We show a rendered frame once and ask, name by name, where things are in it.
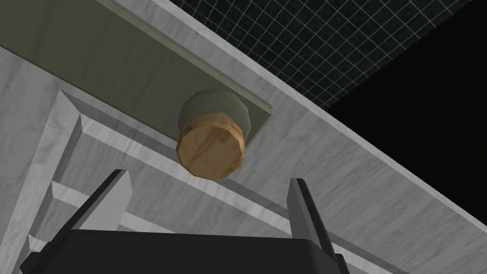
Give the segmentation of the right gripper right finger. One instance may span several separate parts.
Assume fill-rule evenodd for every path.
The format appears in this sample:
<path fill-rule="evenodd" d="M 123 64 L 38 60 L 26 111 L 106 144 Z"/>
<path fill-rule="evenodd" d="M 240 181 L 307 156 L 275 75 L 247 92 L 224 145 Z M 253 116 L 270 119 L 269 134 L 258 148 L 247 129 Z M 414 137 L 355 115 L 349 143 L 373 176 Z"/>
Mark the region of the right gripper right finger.
<path fill-rule="evenodd" d="M 311 241 L 328 257 L 336 261 L 337 257 L 328 233 L 303 179 L 290 179 L 287 208 L 292 237 Z"/>

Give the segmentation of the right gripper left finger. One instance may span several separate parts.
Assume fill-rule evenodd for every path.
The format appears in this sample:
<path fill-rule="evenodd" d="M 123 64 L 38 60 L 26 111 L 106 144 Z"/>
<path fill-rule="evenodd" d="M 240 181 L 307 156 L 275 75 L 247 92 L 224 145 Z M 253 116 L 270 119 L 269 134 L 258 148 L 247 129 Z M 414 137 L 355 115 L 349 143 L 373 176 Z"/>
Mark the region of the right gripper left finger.
<path fill-rule="evenodd" d="M 116 169 L 60 230 L 62 232 L 75 229 L 115 231 L 132 194 L 129 172 Z"/>

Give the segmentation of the brown and grey round knob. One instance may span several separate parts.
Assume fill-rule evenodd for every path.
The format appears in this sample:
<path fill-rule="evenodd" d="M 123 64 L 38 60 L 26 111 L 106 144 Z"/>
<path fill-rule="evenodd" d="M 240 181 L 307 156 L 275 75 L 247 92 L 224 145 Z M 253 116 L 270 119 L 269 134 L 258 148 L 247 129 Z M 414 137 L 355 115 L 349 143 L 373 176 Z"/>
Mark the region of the brown and grey round knob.
<path fill-rule="evenodd" d="M 191 175 L 214 180 L 240 168 L 251 122 L 235 94 L 221 89 L 195 93 L 182 105 L 178 126 L 177 157 Z"/>

